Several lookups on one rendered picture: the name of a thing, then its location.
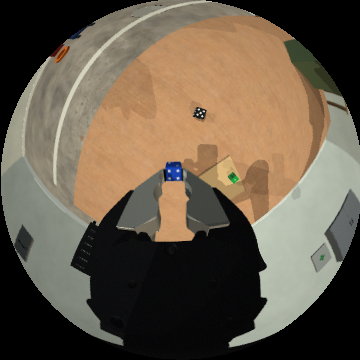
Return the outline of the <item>black die with white pips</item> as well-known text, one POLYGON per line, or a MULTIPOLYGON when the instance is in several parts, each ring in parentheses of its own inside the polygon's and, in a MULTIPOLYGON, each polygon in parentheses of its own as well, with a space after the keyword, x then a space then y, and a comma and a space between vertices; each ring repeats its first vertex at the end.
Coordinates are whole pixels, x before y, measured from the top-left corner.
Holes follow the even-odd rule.
POLYGON ((203 108, 197 107, 197 108, 195 108, 193 117, 199 118, 199 119, 204 119, 206 111, 207 110, 205 110, 203 108))

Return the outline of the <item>green die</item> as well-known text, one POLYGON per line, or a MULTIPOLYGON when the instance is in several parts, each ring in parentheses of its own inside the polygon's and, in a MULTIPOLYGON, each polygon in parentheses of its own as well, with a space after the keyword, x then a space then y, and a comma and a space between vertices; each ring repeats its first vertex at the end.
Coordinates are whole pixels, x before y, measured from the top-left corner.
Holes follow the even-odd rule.
POLYGON ((239 180, 239 178, 233 172, 228 176, 228 178, 233 184, 235 184, 239 180))

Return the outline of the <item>blue die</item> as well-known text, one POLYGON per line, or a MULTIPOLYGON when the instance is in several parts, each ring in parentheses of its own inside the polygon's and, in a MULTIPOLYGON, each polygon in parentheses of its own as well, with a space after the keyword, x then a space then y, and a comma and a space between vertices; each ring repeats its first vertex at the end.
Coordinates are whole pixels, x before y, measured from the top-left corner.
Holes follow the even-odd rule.
POLYGON ((165 166, 166 181, 181 181, 181 162, 167 162, 165 166))

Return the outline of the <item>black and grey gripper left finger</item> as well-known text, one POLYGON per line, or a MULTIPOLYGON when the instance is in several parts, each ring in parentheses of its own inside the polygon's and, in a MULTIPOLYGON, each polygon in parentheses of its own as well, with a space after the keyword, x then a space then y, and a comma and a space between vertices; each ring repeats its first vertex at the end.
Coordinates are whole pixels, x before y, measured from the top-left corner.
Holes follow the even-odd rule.
POLYGON ((155 241, 161 227, 158 203, 164 182, 166 170, 161 169, 130 190, 109 210, 95 232, 85 272, 91 274, 96 260, 107 249, 122 242, 137 241, 140 232, 148 233, 155 241))

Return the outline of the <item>tan square mat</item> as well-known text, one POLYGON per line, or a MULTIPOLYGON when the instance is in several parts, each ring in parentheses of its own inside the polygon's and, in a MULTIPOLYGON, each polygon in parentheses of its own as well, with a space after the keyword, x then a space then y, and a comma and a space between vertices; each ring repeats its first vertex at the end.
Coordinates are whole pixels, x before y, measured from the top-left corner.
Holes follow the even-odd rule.
POLYGON ((233 184, 228 176, 234 173, 237 177, 239 174, 234 166, 230 156, 226 157, 198 177, 208 183, 212 187, 217 187, 228 199, 232 199, 238 194, 245 191, 242 181, 239 180, 233 184))

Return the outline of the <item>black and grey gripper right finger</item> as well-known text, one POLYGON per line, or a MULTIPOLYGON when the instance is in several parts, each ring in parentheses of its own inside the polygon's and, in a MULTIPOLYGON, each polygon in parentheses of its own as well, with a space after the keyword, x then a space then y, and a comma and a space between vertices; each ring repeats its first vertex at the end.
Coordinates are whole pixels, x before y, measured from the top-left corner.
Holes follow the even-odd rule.
POLYGON ((244 250, 254 261, 259 272, 267 268, 254 230, 244 213, 220 190, 188 171, 181 169, 185 183, 186 226, 196 234, 205 231, 207 239, 232 243, 244 250))

